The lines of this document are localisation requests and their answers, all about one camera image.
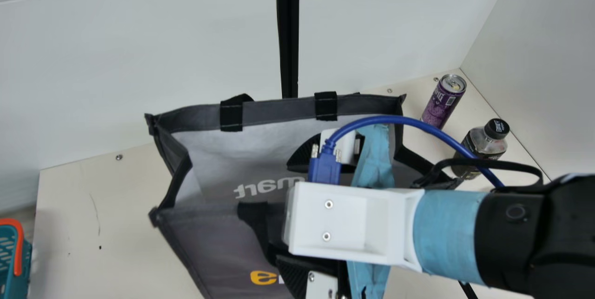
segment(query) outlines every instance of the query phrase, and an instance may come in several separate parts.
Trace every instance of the can lid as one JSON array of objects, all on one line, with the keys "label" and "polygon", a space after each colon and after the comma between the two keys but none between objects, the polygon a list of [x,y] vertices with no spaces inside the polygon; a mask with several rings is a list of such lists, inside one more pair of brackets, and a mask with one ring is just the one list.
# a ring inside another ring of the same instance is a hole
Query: can lid
[{"label": "can lid", "polygon": [[502,140],[510,132],[510,126],[503,119],[491,119],[485,124],[484,132],[489,138]]},{"label": "can lid", "polygon": [[450,93],[463,93],[467,89],[467,82],[457,74],[445,74],[440,83]]}]

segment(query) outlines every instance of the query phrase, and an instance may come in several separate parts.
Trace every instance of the purple energy drink can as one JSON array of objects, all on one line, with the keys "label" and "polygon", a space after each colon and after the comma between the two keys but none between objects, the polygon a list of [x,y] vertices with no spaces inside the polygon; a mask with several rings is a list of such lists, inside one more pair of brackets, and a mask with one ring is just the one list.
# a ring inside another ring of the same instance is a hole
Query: purple energy drink can
[{"label": "purple energy drink can", "polygon": [[421,121],[442,129],[467,90],[467,82],[455,74],[445,74],[421,115]]}]

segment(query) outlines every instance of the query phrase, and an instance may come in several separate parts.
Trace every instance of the teal basket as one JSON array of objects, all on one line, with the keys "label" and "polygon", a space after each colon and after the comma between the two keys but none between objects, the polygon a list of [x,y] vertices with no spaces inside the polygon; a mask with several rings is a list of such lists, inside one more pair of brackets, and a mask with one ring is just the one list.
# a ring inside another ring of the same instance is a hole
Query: teal basket
[{"label": "teal basket", "polygon": [[[0,299],[26,299],[29,274],[31,269],[31,244],[24,238],[23,250],[17,256],[17,241],[19,233],[23,233],[22,227],[17,221],[15,225],[0,225]],[[21,275],[16,276],[14,261],[21,259]]]}]

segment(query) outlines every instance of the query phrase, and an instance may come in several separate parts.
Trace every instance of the white clip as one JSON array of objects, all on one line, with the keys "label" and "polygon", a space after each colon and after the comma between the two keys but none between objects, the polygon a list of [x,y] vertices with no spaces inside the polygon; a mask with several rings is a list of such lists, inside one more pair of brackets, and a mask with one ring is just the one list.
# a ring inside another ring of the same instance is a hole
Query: white clip
[{"label": "white clip", "polygon": [[338,290],[337,278],[328,274],[310,271],[306,286],[306,299],[335,299]]}]

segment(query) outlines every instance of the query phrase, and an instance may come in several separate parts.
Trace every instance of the blue cable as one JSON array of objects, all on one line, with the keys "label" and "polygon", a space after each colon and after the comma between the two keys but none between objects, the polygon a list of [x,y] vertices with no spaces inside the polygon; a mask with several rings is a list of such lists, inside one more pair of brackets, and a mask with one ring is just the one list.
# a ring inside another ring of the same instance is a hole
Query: blue cable
[{"label": "blue cable", "polygon": [[[463,156],[467,157],[468,159],[476,159],[476,156],[470,152],[467,148],[463,147],[457,140],[450,137],[448,134],[444,133],[440,129],[428,125],[427,123],[423,123],[422,121],[411,119],[408,117],[402,117],[400,115],[380,115],[376,117],[368,117],[353,121],[351,123],[346,124],[345,126],[339,128],[336,132],[334,132],[325,142],[322,153],[333,155],[334,148],[338,142],[338,140],[344,137],[347,133],[351,132],[352,130],[356,130],[358,128],[369,126],[369,125],[376,125],[378,123],[392,123],[392,124],[400,124],[400,125],[409,125],[416,128],[423,130],[428,134],[432,134],[435,137],[439,138],[440,140],[444,141],[446,144],[451,146],[454,150],[461,153]],[[495,186],[495,187],[504,187],[504,184],[500,182],[494,173],[487,169],[487,168],[478,168],[480,172],[484,174],[486,178]]]}]

